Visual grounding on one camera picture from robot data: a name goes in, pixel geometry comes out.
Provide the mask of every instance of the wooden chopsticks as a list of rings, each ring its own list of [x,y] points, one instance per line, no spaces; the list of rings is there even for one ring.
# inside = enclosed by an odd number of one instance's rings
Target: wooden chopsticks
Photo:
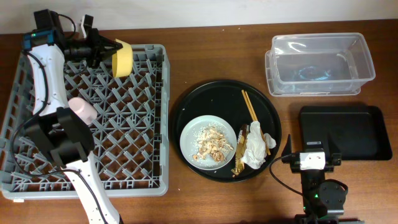
[[[244,101],[246,102],[246,106],[248,106],[248,110],[249,110],[251,119],[253,121],[258,121],[256,112],[254,112],[253,105],[251,104],[251,101],[250,101],[248,93],[246,91],[242,90],[242,95],[243,95]],[[260,128],[260,132],[261,132],[262,140],[266,144],[266,152],[267,152],[268,155],[271,155],[271,152],[269,151],[269,148],[267,146],[267,141],[266,141],[266,139],[264,137],[264,134],[262,133],[261,128]]]

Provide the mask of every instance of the wooden table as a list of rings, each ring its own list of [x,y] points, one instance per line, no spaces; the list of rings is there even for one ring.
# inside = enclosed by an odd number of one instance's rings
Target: wooden table
[[[362,33],[371,51],[376,79],[365,84],[357,96],[271,97],[264,71],[264,54],[271,48],[271,38],[322,32]],[[384,113],[392,149],[398,153],[398,20],[109,30],[101,34],[131,44],[165,46],[171,64],[170,110],[197,83],[214,79],[245,81],[266,94],[277,109],[282,145],[290,133],[294,148],[300,149],[297,117],[302,106],[366,103],[378,106]],[[21,35],[0,35],[0,117],[6,110],[21,40]],[[213,182],[192,172],[173,145],[169,169],[169,191],[163,197],[111,199],[125,223],[274,223],[303,213],[302,199],[278,184],[268,170],[241,183]],[[275,164],[274,169],[286,184],[301,188],[300,176],[291,174],[288,165]],[[344,218],[396,223],[397,170],[398,157],[394,156],[390,161],[343,161],[334,173],[328,174],[327,178],[349,186]],[[13,203],[0,197],[0,212],[0,223],[88,223],[79,200]]]

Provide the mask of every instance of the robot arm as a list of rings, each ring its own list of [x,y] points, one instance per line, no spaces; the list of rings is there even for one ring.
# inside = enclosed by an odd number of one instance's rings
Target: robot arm
[[[63,74],[67,60],[86,60],[89,67],[112,56],[122,45],[91,28],[83,17],[83,40],[67,40],[56,12],[34,12],[37,30],[24,35],[23,51],[32,65],[35,87],[34,116],[24,125],[37,149],[71,180],[90,223],[123,223],[112,206],[95,168],[94,140],[89,127],[69,108]],[[61,131],[52,131],[59,125]]]
[[[337,180],[326,180],[325,173],[333,172],[335,166],[341,165],[341,153],[340,150],[332,147],[331,139],[328,140],[329,148],[334,150],[328,157],[325,155],[321,142],[313,143],[315,144],[306,145],[303,152],[292,154],[289,135],[282,157],[278,158],[282,159],[283,163],[290,164],[290,169],[294,174],[301,175],[302,193],[300,195],[303,197],[305,215],[296,215],[295,221],[300,224],[338,224],[339,216],[344,214],[343,205],[348,187]]]

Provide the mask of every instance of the white plate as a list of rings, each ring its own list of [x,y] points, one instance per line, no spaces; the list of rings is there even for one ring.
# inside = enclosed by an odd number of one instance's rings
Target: white plate
[[[220,129],[221,134],[224,134],[227,142],[234,148],[233,151],[224,152],[225,161],[215,162],[210,155],[207,155],[206,159],[198,159],[197,161],[193,159],[193,155],[198,153],[199,148],[195,147],[195,141],[197,140],[197,135],[201,128],[209,126],[209,124],[214,124]],[[191,163],[196,168],[203,170],[215,170],[225,166],[235,155],[237,145],[236,134],[234,129],[225,120],[212,116],[204,115],[199,116],[191,120],[182,130],[180,137],[180,148],[185,159]]]

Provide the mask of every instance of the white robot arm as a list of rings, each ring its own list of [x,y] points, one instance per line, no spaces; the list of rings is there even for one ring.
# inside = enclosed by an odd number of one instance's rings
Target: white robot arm
[[[63,81],[65,59],[85,59],[88,66],[98,66],[100,61],[122,46],[92,29],[91,16],[86,15],[82,19],[83,40],[65,38],[58,18],[60,15],[56,12],[46,9],[34,12],[34,16],[37,30],[25,34],[22,43],[23,53],[32,65],[35,87],[34,116],[23,124],[25,133],[47,160],[61,167],[63,171],[59,172],[68,176],[90,223],[123,223],[95,168],[91,131],[69,108]],[[60,125],[62,131],[51,133],[55,124]],[[12,147],[19,131],[13,136]],[[23,169],[21,171],[37,177]]]

